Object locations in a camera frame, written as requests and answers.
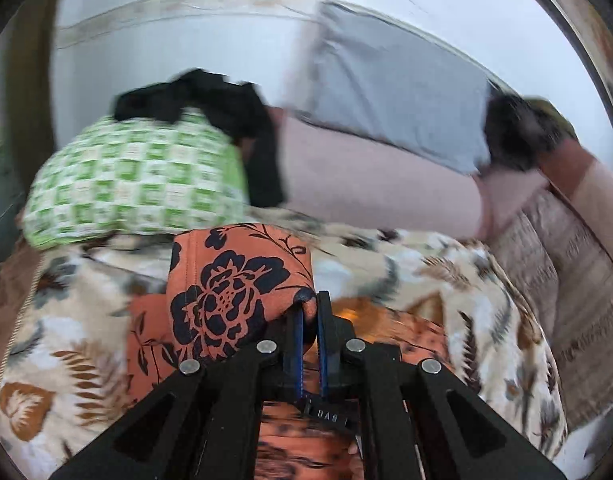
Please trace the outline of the orange black floral blouse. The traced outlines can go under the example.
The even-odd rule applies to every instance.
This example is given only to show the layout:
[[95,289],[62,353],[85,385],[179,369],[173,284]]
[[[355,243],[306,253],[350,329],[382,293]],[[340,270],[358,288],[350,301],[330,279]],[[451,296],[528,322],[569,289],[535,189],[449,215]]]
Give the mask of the orange black floral blouse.
[[[186,359],[210,364],[262,336],[293,304],[315,312],[307,243],[265,224],[232,224],[175,237],[160,292],[128,305],[128,398],[142,401]],[[268,402],[262,412],[256,478],[361,479],[355,441]]]

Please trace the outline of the cream leaf print blanket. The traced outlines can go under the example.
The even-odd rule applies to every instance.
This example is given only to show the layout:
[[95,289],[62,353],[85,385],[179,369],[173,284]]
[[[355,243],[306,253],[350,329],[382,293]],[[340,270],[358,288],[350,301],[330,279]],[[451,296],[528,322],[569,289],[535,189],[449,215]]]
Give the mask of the cream leaf print blanket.
[[[394,344],[411,363],[448,367],[544,456],[567,434],[557,365],[542,327],[477,240],[362,230],[283,210],[259,212],[258,240],[275,262],[305,268],[335,315],[369,342]],[[196,262],[166,286],[169,234],[109,234],[37,250],[18,240],[0,266],[0,445],[27,479],[46,479],[120,418],[180,362],[169,307],[197,324],[244,287],[267,304],[229,229],[198,237]]]

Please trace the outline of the striped beige cushion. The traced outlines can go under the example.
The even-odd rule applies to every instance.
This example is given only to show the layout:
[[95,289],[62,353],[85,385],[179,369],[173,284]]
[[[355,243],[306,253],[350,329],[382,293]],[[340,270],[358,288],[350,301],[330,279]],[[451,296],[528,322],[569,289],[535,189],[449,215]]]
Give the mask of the striped beige cushion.
[[561,378],[570,429],[613,408],[613,262],[583,221],[536,192],[490,243],[538,318]]

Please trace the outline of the green white patterned pillow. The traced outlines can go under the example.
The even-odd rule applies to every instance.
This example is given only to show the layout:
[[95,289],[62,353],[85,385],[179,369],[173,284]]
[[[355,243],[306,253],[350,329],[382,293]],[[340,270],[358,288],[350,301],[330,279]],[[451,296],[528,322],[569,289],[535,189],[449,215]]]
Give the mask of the green white patterned pillow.
[[38,170],[22,231],[37,249],[109,233],[178,234],[239,222],[248,204],[236,146],[200,110],[173,125],[104,116]]

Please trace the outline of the black cloth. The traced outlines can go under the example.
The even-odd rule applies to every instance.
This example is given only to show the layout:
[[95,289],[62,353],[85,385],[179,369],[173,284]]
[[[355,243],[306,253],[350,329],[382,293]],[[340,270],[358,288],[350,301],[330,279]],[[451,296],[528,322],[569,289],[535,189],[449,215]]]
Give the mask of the black cloth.
[[233,84],[220,74],[195,68],[177,78],[125,92],[116,98],[113,118],[156,119],[174,125],[186,108],[199,110],[209,124],[230,137],[244,154],[250,204],[277,207],[285,202],[278,166],[278,127],[251,82]]

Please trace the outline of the grey pillow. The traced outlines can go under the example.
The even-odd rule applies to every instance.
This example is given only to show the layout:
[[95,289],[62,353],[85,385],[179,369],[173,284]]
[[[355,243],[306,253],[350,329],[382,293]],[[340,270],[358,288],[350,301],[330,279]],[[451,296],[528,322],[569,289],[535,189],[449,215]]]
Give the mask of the grey pillow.
[[488,166],[492,84],[476,62],[384,18],[326,1],[296,84],[298,116],[460,174]]

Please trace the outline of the wooden glass door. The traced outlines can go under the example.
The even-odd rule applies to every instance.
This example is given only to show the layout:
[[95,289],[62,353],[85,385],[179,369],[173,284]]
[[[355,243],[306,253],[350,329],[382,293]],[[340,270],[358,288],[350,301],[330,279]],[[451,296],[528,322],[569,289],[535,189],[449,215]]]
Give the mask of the wooden glass door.
[[56,148],[49,64],[57,4],[0,0],[0,268],[35,174]]

